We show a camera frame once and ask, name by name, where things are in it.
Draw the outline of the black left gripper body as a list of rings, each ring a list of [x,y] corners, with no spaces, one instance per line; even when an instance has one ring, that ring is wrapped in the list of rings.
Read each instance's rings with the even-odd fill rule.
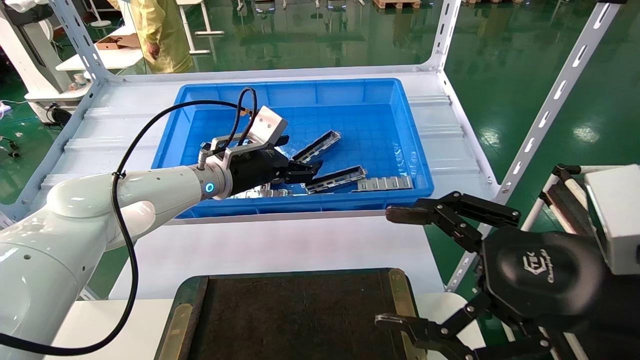
[[[233,155],[230,160],[229,198],[272,182],[289,166],[290,160],[274,148]]]

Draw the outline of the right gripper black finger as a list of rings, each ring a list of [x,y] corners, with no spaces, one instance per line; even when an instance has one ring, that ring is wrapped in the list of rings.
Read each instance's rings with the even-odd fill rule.
[[[494,228],[518,226],[521,212],[471,194],[453,191],[438,199],[419,198],[409,207],[389,206],[386,220],[394,224],[435,225],[469,253],[482,252],[482,233],[466,219]]]
[[[393,313],[378,314],[375,325],[384,330],[403,332],[415,348],[436,351],[448,360],[523,360],[551,352],[551,341],[541,332],[496,346],[471,349],[458,337],[482,313],[494,309],[495,299],[480,293],[442,324],[423,317]]]

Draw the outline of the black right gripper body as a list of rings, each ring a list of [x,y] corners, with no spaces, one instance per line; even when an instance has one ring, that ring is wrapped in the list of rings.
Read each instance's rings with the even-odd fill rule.
[[[596,239],[502,227],[481,252],[486,290],[509,316],[565,331],[590,323],[608,275]]]

